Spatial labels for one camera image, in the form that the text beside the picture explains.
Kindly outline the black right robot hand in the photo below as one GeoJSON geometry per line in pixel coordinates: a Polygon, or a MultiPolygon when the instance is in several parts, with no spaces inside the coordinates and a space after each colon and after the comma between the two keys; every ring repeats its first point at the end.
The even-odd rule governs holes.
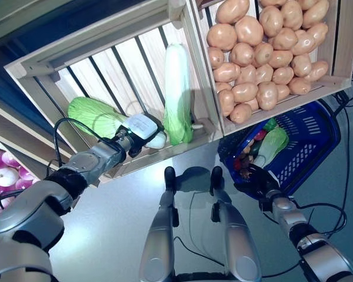
{"type": "Polygon", "coordinates": [[[266,198],[271,191],[280,191],[277,179],[269,171],[252,163],[249,164],[247,171],[248,178],[246,181],[234,184],[239,192],[259,200],[266,198]]]}

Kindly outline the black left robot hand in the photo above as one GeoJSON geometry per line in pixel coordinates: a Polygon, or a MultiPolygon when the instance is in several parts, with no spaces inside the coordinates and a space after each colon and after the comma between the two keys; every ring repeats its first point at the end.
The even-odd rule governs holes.
{"type": "Polygon", "coordinates": [[[126,118],[115,135],[130,157],[138,156],[143,147],[162,149],[166,143],[163,126],[151,115],[136,114],[126,118]]]}

